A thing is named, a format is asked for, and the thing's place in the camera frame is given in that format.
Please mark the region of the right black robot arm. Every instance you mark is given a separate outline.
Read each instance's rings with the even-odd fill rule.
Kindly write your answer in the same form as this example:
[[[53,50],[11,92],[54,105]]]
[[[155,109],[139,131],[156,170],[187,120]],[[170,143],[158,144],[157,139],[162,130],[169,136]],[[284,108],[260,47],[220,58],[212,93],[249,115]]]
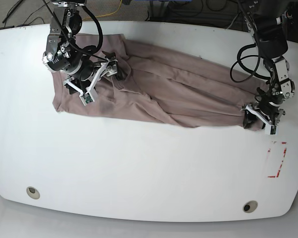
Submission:
[[[72,95],[79,94],[84,105],[94,102],[97,98],[96,83],[102,77],[114,77],[122,81],[123,72],[118,65],[115,53],[105,52],[103,57],[97,56],[103,45],[101,25],[84,0],[54,0],[56,8],[50,11],[52,21],[47,38],[43,64],[50,72],[63,72],[66,79],[63,85]],[[76,35],[82,27],[81,7],[94,21],[98,31],[98,44],[80,48],[76,44]]]

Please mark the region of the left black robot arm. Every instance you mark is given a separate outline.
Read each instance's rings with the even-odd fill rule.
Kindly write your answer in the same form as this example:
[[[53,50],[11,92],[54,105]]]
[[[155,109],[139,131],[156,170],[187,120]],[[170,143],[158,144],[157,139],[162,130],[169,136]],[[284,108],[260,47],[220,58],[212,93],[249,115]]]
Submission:
[[[275,135],[278,124],[285,111],[281,104],[295,94],[295,84],[289,78],[289,63],[284,58],[288,43],[283,30],[283,14],[287,11],[288,0],[239,0],[249,33],[252,35],[253,48],[257,48],[257,62],[263,63],[269,76],[257,74],[257,70],[249,70],[255,76],[266,81],[267,91],[258,89],[254,104],[244,106],[246,116],[256,117],[264,124],[266,134]]]

